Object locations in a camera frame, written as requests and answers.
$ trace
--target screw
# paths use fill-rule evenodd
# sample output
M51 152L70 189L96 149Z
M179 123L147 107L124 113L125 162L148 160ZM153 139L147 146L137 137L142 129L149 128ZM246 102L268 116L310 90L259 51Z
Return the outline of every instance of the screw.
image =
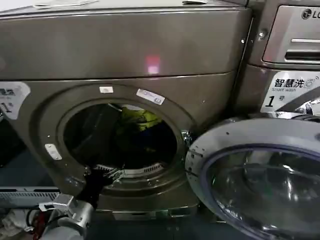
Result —
M265 39L265 37L267 36L268 31L266 29L262 29L259 33L258 33L258 40L261 41L263 39Z

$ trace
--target front-loading washing machine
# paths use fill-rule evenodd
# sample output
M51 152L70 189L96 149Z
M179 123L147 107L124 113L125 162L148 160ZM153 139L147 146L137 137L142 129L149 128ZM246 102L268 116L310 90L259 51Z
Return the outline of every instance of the front-loading washing machine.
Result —
M247 6L254 18L233 109L293 112L319 98L320 3L249 0Z
M185 154L226 107L250 9L100 0L0 18L1 109L62 192L78 193L90 168L118 168L125 176L105 187L100 210L197 209Z

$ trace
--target drum opening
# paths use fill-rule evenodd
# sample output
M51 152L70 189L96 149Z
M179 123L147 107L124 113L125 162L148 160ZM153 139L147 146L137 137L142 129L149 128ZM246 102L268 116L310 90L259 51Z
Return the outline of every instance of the drum opening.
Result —
M128 104L97 104L79 111L67 122L63 138L84 166L143 169L146 174L168 166L177 151L176 136L164 120Z

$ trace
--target dark floor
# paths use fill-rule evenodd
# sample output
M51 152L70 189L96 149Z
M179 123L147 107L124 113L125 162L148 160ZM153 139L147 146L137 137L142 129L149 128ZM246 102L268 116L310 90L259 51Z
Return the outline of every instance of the dark floor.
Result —
M252 240L225 223L210 223L200 217L150 221L92 220L88 240Z

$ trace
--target washer door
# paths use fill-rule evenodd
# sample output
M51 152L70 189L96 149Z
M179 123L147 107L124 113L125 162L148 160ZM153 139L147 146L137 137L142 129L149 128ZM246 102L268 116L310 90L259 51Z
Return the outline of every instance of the washer door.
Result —
M274 113L219 124L187 153L193 191L255 239L320 239L318 123L314 116Z

